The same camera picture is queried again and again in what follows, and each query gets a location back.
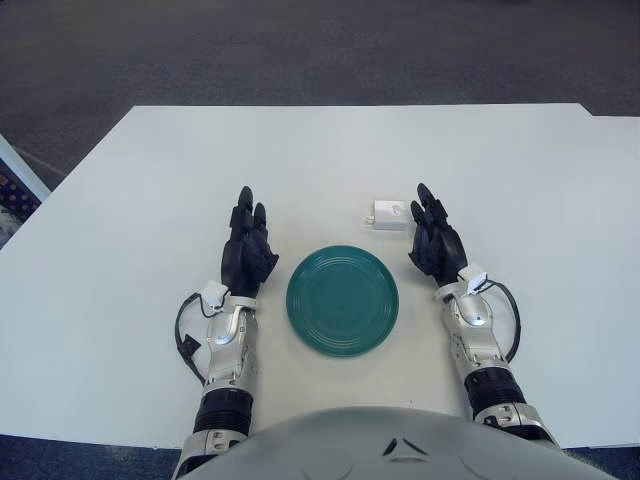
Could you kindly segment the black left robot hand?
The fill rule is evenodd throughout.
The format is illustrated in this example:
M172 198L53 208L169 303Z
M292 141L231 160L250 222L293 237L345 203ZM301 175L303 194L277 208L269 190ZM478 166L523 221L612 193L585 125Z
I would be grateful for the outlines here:
M279 256L268 243L266 210L253 202L253 192L244 186L233 207L221 263L221 280L231 296L255 299L260 286L274 270Z

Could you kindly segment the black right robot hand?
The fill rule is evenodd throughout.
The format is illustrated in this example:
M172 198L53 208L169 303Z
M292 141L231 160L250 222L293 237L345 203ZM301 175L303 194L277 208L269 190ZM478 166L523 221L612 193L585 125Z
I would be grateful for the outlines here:
M468 266L462 241L448 223L448 214L439 199L423 184L417 186L418 201L412 201L415 233L409 258L439 287L458 281L458 272Z

